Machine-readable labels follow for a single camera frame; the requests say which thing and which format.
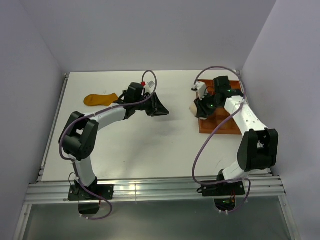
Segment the cream brown sock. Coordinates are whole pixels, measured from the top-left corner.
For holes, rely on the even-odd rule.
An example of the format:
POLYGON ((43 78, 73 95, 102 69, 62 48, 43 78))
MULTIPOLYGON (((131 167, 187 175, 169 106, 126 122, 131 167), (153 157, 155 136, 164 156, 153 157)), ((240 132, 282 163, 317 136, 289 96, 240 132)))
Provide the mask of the cream brown sock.
POLYGON ((194 103, 190 105, 189 110, 195 117, 197 117, 198 108, 194 103))

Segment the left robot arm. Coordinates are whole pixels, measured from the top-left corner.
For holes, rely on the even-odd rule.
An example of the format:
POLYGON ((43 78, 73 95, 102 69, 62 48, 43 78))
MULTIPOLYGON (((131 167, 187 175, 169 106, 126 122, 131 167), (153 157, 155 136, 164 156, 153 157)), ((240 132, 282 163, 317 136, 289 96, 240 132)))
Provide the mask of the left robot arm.
POLYGON ((75 111, 70 115, 58 143, 61 152, 66 153, 67 159, 72 162, 76 176, 74 194, 83 200, 98 199, 104 195, 91 162, 100 130, 129 119, 137 111, 143 111, 150 117, 169 115, 170 112, 159 100, 155 89, 153 81, 132 82, 128 89, 114 99, 107 111, 88 115, 75 111))

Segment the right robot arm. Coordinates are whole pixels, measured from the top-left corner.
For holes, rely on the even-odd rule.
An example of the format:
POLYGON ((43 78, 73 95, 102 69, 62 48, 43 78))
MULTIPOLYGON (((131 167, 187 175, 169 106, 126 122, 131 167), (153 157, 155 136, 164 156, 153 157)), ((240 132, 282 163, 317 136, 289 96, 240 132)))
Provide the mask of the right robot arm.
POLYGON ((242 135, 235 162, 222 169, 215 181, 217 191, 227 195, 233 190, 234 183, 244 180, 250 172, 276 164, 279 133, 258 119, 246 101, 244 89, 232 88, 227 76, 217 77, 213 83, 213 92, 208 91, 209 86, 203 81, 193 85, 197 97, 189 109, 200 120, 214 115, 217 109, 228 113, 228 117, 212 131, 211 138, 230 120, 242 135))

